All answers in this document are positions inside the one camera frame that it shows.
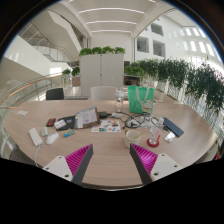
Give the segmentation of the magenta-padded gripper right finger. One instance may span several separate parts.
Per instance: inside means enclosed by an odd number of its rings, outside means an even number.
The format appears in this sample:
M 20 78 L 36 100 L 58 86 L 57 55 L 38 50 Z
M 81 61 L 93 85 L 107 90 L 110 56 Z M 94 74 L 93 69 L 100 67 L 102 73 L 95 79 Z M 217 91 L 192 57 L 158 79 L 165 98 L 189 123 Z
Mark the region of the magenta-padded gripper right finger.
M 130 155 L 144 185 L 168 176 L 182 167 L 166 153 L 155 154 L 139 145 L 130 144 Z

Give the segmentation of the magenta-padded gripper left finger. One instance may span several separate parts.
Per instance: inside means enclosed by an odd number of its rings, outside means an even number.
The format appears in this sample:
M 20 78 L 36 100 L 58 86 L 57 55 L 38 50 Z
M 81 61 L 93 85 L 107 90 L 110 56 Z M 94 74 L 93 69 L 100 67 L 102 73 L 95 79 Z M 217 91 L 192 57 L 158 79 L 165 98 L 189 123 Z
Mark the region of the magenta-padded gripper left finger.
M 92 156 L 93 145 L 89 144 L 67 156 L 57 156 L 44 170 L 81 186 Z

